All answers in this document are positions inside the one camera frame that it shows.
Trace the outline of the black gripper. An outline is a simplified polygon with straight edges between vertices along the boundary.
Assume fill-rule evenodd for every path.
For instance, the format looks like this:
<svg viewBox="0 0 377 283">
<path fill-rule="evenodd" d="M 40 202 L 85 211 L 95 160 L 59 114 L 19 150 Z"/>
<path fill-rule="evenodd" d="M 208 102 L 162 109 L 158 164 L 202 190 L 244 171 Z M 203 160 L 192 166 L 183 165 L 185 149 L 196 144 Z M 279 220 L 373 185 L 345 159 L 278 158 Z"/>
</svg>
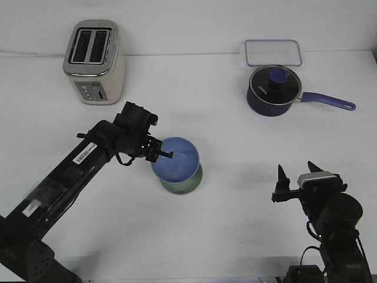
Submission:
<svg viewBox="0 0 377 283">
<path fill-rule="evenodd" d="M 307 166 L 311 173 L 322 172 L 323 169 L 308 161 Z M 296 190 L 290 189 L 290 179 L 279 164 L 277 167 L 277 182 L 275 191 L 272 193 L 272 202 L 285 202 L 291 199 L 299 199 L 302 209 L 308 218 L 317 215 L 323 208 L 325 199 L 335 193 L 345 192 L 348 185 L 343 182 L 340 176 L 337 179 L 327 181 L 316 181 L 300 187 Z"/>
<path fill-rule="evenodd" d="M 119 128 L 119 135 L 114 146 L 116 155 L 124 153 L 132 160 L 145 158 L 153 163 L 159 156 L 171 159 L 174 152 L 161 151 L 162 141 L 149 133 L 150 126 L 155 126 L 157 122 L 156 114 L 132 102 L 126 102 L 113 121 L 113 124 Z"/>
</svg>

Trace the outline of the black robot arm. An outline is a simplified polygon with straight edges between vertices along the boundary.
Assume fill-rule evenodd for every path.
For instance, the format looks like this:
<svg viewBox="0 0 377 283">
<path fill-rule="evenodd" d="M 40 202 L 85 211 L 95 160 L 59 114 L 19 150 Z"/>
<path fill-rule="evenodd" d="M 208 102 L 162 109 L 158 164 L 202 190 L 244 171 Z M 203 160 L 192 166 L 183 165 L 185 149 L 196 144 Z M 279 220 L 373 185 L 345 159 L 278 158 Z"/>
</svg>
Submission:
<svg viewBox="0 0 377 283">
<path fill-rule="evenodd" d="M 363 215 L 361 204 L 346 194 L 347 184 L 339 174 L 307 163 L 309 173 L 299 176 L 298 189 L 291 190 L 282 166 L 272 201 L 299 199 L 308 218 L 306 229 L 320 245 L 324 269 L 317 265 L 291 265 L 282 282 L 372 282 L 372 274 L 356 224 Z"/>
<path fill-rule="evenodd" d="M 32 189 L 5 218 L 1 218 L 1 264 L 25 282 L 81 282 L 81 278 L 55 259 L 42 238 L 74 203 L 83 188 L 113 157 L 156 162 L 163 152 L 161 140 L 149 133 L 156 114 L 126 102 L 114 121 L 99 121 L 79 133 L 79 145 Z"/>
</svg>

